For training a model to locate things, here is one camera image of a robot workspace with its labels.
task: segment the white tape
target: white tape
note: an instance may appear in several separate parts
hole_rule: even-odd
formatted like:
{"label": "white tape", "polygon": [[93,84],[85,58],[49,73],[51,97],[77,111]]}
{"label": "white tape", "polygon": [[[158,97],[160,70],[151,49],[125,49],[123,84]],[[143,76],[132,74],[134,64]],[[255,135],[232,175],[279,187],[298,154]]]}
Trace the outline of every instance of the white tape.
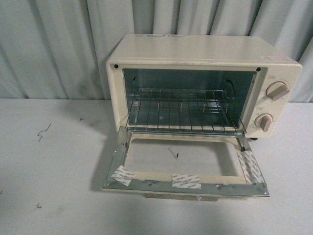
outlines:
{"label": "white tape", "polygon": [[172,174],[172,187],[201,189],[199,175]]}
{"label": "white tape", "polygon": [[123,185],[128,186],[132,179],[135,177],[134,173],[126,170],[122,165],[111,176],[113,179],[121,182]]}
{"label": "white tape", "polygon": [[238,153],[238,159],[244,172],[246,183],[251,185],[254,183],[264,183],[263,175],[255,160],[253,152],[244,151]]}

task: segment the oven top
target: oven top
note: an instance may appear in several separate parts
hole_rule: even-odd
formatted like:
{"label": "oven top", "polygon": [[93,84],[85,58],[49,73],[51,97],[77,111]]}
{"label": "oven top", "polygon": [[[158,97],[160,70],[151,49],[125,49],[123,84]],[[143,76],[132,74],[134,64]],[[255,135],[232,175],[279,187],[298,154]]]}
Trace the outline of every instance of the oven top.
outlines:
{"label": "oven top", "polygon": [[128,34],[110,57],[119,63],[142,64],[237,61],[260,64],[297,64],[259,37]]}

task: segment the gray curtain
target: gray curtain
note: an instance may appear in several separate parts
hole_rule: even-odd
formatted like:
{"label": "gray curtain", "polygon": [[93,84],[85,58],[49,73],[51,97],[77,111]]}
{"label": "gray curtain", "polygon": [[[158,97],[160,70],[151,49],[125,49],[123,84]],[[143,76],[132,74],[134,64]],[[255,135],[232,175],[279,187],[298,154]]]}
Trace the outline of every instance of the gray curtain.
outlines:
{"label": "gray curtain", "polygon": [[259,36],[303,65],[313,102],[313,0],[0,0],[0,97],[109,99],[127,33]]}

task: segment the control knob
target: control knob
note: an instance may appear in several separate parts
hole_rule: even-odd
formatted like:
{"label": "control knob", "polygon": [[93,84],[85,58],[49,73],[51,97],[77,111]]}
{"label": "control knob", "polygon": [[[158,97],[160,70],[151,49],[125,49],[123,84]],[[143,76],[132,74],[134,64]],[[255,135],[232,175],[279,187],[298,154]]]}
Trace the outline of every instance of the control knob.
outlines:
{"label": "control knob", "polygon": [[264,132],[268,131],[272,122],[273,117],[270,114],[261,114],[254,121],[255,125],[261,128]]}
{"label": "control knob", "polygon": [[266,95],[273,101],[289,93],[289,88],[284,82],[274,82],[266,90]]}

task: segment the table surface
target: table surface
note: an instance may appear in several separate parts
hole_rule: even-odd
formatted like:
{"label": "table surface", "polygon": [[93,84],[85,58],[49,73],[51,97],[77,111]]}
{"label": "table surface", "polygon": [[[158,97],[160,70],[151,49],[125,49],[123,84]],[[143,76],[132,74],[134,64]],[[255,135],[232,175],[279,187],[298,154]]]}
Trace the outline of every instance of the table surface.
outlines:
{"label": "table surface", "polygon": [[270,198],[217,202],[102,192],[110,101],[1,99],[0,121],[0,234],[312,234],[312,103],[250,141]]}

